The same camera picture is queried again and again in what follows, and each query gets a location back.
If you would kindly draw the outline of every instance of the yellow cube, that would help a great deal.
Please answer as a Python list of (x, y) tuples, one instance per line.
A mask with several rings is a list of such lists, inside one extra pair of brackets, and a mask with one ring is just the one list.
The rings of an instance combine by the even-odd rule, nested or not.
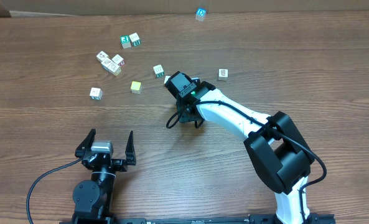
[(133, 81), (132, 82), (132, 86), (130, 87), (132, 93), (137, 93), (137, 94), (140, 94), (141, 93), (141, 82), (135, 82)]

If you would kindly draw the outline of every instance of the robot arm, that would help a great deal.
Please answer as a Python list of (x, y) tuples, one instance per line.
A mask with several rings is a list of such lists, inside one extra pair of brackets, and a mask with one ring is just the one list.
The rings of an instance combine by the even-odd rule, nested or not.
[(301, 209), (299, 189), (307, 183), (314, 158), (285, 140), (275, 151), (272, 150), (269, 145), (274, 138), (278, 140), (278, 137), (220, 102), (235, 107), (259, 123), (277, 129), (308, 148), (288, 115), (278, 112), (270, 116), (252, 111), (227, 98), (213, 85), (207, 82), (199, 83), (180, 72), (167, 79), (165, 87), (177, 99), (177, 109), (181, 111), (178, 120), (181, 123), (212, 121), (244, 142), (257, 175), (275, 193), (276, 218), (280, 222), (304, 223), (303, 220), (307, 220), (310, 211), (306, 205), (306, 193), (302, 194)]

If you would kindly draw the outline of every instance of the cube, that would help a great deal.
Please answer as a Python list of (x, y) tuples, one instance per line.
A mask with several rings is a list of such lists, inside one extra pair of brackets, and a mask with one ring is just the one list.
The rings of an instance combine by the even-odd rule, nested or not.
[(166, 82), (169, 80), (170, 76), (165, 76), (165, 81), (164, 81), (164, 84), (166, 84)]
[(132, 93), (137, 93), (140, 94), (141, 93), (141, 82), (132, 82), (132, 86), (130, 87), (130, 90), (132, 91)]
[(105, 70), (109, 71), (109, 70), (108, 70), (108, 66), (110, 66), (110, 65), (111, 65), (111, 63), (114, 63), (114, 62), (113, 62), (111, 59), (106, 58), (106, 59), (104, 59), (104, 61), (102, 61), (102, 62), (101, 62), (101, 65), (103, 66), (103, 68), (104, 68)]
[(129, 35), (129, 38), (133, 44), (133, 47), (139, 46), (141, 44), (140, 37), (137, 35), (137, 33)]
[(154, 72), (155, 72), (155, 76), (157, 78), (163, 77), (165, 75), (165, 72), (164, 72), (164, 69), (162, 68), (162, 65), (154, 66)]
[(106, 54), (104, 51), (101, 51), (101, 52), (99, 52), (98, 53), (98, 55), (97, 55), (97, 60), (99, 61), (99, 62), (102, 62), (102, 61), (104, 61), (104, 59), (106, 59), (106, 58), (109, 58), (110, 56), (108, 56), (108, 54)]
[(101, 97), (103, 96), (103, 92), (99, 88), (92, 88), (90, 90), (90, 98), (93, 100), (101, 100)]
[(206, 15), (207, 11), (205, 9), (198, 8), (197, 13), (195, 13), (195, 19), (198, 21), (203, 21)]
[(130, 44), (130, 40), (129, 40), (129, 36), (128, 35), (121, 37), (121, 44), (122, 44), (122, 47), (124, 49), (125, 48), (128, 48), (128, 47), (132, 47), (132, 45)]
[(225, 81), (228, 78), (228, 70), (227, 69), (219, 69), (219, 76), (217, 80)]
[(124, 60), (120, 55), (115, 55), (115, 57), (112, 58), (112, 61), (117, 63), (121, 67), (124, 65)]
[(117, 76), (121, 72), (121, 67), (113, 62), (108, 66), (108, 71)]

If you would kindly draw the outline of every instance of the wooden table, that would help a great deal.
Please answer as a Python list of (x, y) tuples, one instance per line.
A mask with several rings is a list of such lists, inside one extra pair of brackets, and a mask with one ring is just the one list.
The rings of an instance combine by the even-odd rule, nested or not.
[[(156, 79), (180, 70), (252, 110), (291, 116), (328, 168), (307, 189), (312, 212), (369, 223), (369, 12), (290, 12), (0, 19), (0, 223), (28, 223), (30, 185), (73, 161), (91, 128), (123, 157), (130, 130), (136, 167), (117, 176), (119, 217), (185, 218), (274, 213), (244, 145), (213, 123), (166, 129), (175, 99)], [(119, 37), (137, 32), (139, 47)], [(96, 60), (126, 61), (119, 77)], [(217, 81), (227, 68), (227, 82)], [(132, 81), (143, 84), (140, 95)], [(104, 92), (91, 100), (91, 87)], [(91, 172), (78, 164), (41, 180), (36, 224), (69, 220), (72, 190)], [(321, 175), (313, 163), (310, 180)]]

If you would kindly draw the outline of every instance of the wood grain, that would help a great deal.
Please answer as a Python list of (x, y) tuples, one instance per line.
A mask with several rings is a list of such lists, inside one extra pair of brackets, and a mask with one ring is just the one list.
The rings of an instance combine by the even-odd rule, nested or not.
[[(137, 32), (140, 47), (119, 37)], [(119, 53), (120, 77), (95, 55)], [(42, 173), (74, 160), (91, 128), (123, 157), (130, 130), (136, 167), (118, 175), (119, 217), (185, 218), (274, 213), (273, 193), (243, 144), (213, 123), (166, 129), (175, 99), (156, 79), (180, 70), (216, 85), (252, 110), (291, 116), (328, 168), (309, 187), (312, 212), (337, 223), (369, 223), (369, 12), (288, 12), (0, 19), (0, 223), (27, 223), (25, 199)], [(229, 72), (217, 81), (219, 68)], [(130, 83), (143, 84), (140, 95)], [(101, 101), (88, 96), (104, 92)], [(310, 179), (320, 176), (314, 163)], [(81, 165), (40, 181), (31, 198), (35, 223), (73, 213)]]

